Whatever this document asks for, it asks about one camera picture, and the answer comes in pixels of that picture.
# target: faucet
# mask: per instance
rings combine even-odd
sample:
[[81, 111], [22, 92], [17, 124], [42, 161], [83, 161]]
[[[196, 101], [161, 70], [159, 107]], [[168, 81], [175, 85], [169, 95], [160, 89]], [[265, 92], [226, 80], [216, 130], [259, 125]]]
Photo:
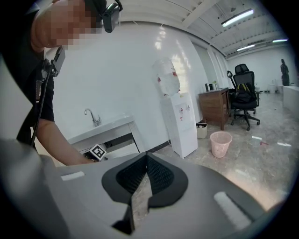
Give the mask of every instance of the faucet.
[[92, 115], [94, 126], [95, 126], [95, 127], [99, 126], [99, 125], [101, 124], [100, 116], [99, 116], [99, 119], [95, 119], [92, 110], [91, 110], [91, 109], [88, 109], [88, 108], [85, 109], [85, 111], [84, 111], [84, 115], [87, 115], [87, 111], [89, 111], [90, 114]]

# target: black mesh chair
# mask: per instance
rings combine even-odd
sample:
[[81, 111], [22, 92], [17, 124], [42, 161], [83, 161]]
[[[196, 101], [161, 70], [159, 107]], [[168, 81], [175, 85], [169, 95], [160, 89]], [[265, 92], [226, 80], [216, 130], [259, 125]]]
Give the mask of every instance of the black mesh chair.
[[260, 120], [257, 118], [252, 117], [248, 111], [253, 111], [253, 114], [256, 114], [256, 107], [259, 106], [259, 93], [255, 91], [254, 86], [254, 72], [249, 71], [246, 64], [240, 64], [235, 67], [235, 75], [232, 79], [232, 73], [228, 71], [228, 77], [231, 79], [235, 89], [237, 89], [237, 86], [239, 84], [246, 84], [249, 83], [251, 85], [251, 93], [255, 96], [254, 99], [248, 103], [240, 103], [234, 101], [234, 97], [232, 97], [232, 105], [231, 108], [234, 111], [234, 120], [231, 122], [231, 125], [234, 125], [234, 122], [236, 120], [245, 119], [248, 128], [247, 130], [250, 130], [250, 123], [249, 120], [256, 120], [257, 125], [260, 125]]

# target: man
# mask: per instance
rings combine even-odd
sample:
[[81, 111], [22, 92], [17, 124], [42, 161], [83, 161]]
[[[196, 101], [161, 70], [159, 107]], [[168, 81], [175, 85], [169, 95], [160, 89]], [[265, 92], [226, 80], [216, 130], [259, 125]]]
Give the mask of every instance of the man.
[[283, 86], [289, 86], [290, 85], [290, 78], [289, 78], [289, 69], [285, 64], [284, 59], [281, 59], [281, 66], [280, 66], [280, 70], [282, 73], [282, 85]]
[[[106, 0], [99, 0], [100, 10], [106, 9]], [[36, 124], [40, 109], [36, 80], [41, 72], [45, 47], [53, 48], [71, 44], [80, 33], [90, 33], [96, 26], [96, 18], [85, 6], [84, 0], [53, 0], [42, 12], [34, 5], [18, 23], [15, 34], [9, 38], [2, 52], [16, 83], [33, 107], [25, 119], [17, 140], [30, 144], [31, 130]], [[91, 163], [75, 150], [61, 134], [54, 122], [54, 81], [49, 78], [41, 119], [36, 136], [43, 147], [65, 165]]]

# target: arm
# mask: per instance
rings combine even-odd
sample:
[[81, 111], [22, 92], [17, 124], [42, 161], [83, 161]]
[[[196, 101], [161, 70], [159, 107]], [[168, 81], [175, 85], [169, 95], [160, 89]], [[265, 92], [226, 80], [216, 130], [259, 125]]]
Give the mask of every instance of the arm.
[[36, 137], [54, 158], [65, 165], [93, 162], [75, 150], [52, 121], [40, 119]]

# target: floor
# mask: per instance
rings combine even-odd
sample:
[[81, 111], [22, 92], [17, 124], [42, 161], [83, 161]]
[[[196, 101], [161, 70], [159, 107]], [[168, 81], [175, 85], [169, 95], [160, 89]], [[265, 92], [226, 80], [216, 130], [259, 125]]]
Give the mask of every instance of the floor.
[[[253, 196], [266, 210], [282, 201], [290, 192], [294, 175], [299, 168], [299, 119], [283, 108], [281, 94], [261, 93], [260, 106], [254, 117], [261, 124], [250, 120], [247, 124], [237, 121], [232, 126], [229, 119], [225, 131], [233, 136], [226, 155], [217, 159], [212, 155], [210, 135], [220, 131], [218, 126], [208, 125], [205, 139], [198, 139], [198, 149], [181, 159], [171, 145], [156, 153], [209, 167]], [[151, 197], [150, 181], [146, 175], [132, 197], [135, 227], [139, 227], [147, 215], [147, 201]]]

